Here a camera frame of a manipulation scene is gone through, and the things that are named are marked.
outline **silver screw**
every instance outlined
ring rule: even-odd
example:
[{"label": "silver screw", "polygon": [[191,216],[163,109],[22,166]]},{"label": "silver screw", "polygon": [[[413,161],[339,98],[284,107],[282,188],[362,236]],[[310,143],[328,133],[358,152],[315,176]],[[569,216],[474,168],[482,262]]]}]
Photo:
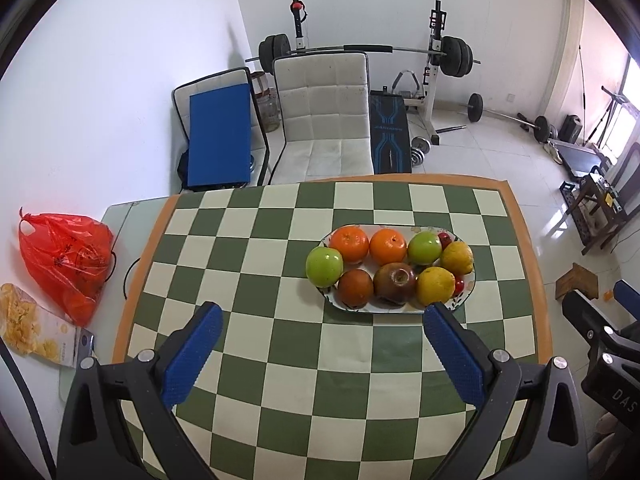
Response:
[{"label": "silver screw", "polygon": [[148,363],[156,356],[156,353],[151,349],[147,348],[146,350],[141,350],[138,354],[138,361],[142,361],[143,363]]},{"label": "silver screw", "polygon": [[80,361],[80,367],[82,368],[82,370],[88,370],[92,366],[94,366],[93,357],[85,357],[84,359],[82,359],[82,361]]},{"label": "silver screw", "polygon": [[566,368],[566,359],[560,356],[554,357],[554,365],[556,368],[564,370]]},{"label": "silver screw", "polygon": [[494,350],[494,359],[500,363],[505,363],[509,360],[509,353],[506,350]]}]

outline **oval plate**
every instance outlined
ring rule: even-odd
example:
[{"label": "oval plate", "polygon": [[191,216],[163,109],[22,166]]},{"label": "oval plate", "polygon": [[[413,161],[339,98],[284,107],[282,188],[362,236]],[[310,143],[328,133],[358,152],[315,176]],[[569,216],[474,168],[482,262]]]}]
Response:
[{"label": "oval plate", "polygon": [[[369,239],[374,235],[376,231],[379,231],[380,229],[383,229],[383,228],[390,228],[398,231],[404,237],[407,244],[409,244],[409,242],[415,235],[417,235],[422,231],[431,231],[432,233],[435,233],[435,234],[447,233],[451,237],[451,240],[463,241],[452,232],[447,231],[446,229],[443,229],[441,227],[418,227],[418,226],[409,226],[409,225],[375,225],[375,224],[356,224],[356,225],[357,227],[360,227],[367,234]],[[329,239],[331,238],[331,235],[334,233],[335,231],[332,231],[331,233],[329,233],[322,240],[320,240],[320,243],[318,245],[328,247]],[[416,274],[419,274],[423,269],[426,268],[426,267],[414,266],[414,265],[412,265],[412,267],[416,271]],[[380,266],[376,262],[374,262],[370,254],[368,254],[367,257],[364,259],[364,261],[360,264],[357,264],[357,265],[345,264],[344,271],[346,272],[347,270],[351,270],[351,269],[364,269],[373,278],[373,275],[376,273],[376,271],[379,268]],[[449,301],[447,301],[447,303],[445,303],[445,306],[451,311],[456,310],[461,304],[463,304],[466,298],[468,298],[471,292],[474,290],[474,285],[476,284],[475,269],[472,270],[469,274],[466,274],[465,276],[463,276],[463,279],[465,280],[465,288],[462,291],[462,294],[459,294],[455,298],[451,298]],[[390,304],[387,303],[386,301],[379,300],[378,298],[374,298],[362,308],[354,309],[354,308],[346,307],[340,300],[338,300],[335,294],[336,292],[335,286],[331,286],[329,288],[319,288],[318,290],[325,298],[329,300],[329,302],[331,302],[333,306],[339,308],[340,310],[346,310],[347,312],[369,312],[370,314],[422,314],[424,312],[424,308],[420,306],[420,304],[415,298],[413,298],[411,301],[405,303],[403,306],[400,306],[400,307],[394,306],[394,305],[390,306]]]}]

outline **red cherry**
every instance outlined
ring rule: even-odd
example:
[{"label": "red cherry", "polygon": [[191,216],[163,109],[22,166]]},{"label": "red cherry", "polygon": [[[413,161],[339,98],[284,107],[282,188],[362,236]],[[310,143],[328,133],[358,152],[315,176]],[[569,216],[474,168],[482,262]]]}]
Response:
[{"label": "red cherry", "polygon": [[446,233],[438,233],[438,238],[440,239],[443,250],[452,242],[451,237]]},{"label": "red cherry", "polygon": [[462,291],[465,290],[465,280],[464,278],[456,278],[456,288],[453,291],[454,296],[458,296],[462,294]]}]

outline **blue gripper pad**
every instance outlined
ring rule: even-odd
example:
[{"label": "blue gripper pad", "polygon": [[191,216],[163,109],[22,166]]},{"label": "blue gripper pad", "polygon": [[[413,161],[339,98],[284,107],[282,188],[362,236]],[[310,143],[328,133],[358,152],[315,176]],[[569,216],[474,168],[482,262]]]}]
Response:
[{"label": "blue gripper pad", "polygon": [[434,305],[425,309],[422,328],[460,399],[479,409],[485,398],[482,369],[463,341]]},{"label": "blue gripper pad", "polygon": [[184,402],[189,395],[222,333],[223,323],[222,309],[215,303],[207,302],[196,311],[186,327],[179,331],[185,333],[186,338],[167,365],[162,378],[162,402],[169,409]]},{"label": "blue gripper pad", "polygon": [[631,285],[625,280],[619,280],[613,286],[613,297],[629,314],[640,321],[640,294]]}]

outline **blue folder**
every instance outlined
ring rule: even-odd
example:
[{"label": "blue folder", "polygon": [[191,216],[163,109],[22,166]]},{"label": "blue folder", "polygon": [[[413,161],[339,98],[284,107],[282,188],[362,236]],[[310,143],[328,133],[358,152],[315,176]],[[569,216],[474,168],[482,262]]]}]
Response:
[{"label": "blue folder", "polygon": [[190,97],[188,186],[249,182],[251,111],[247,83]]}]

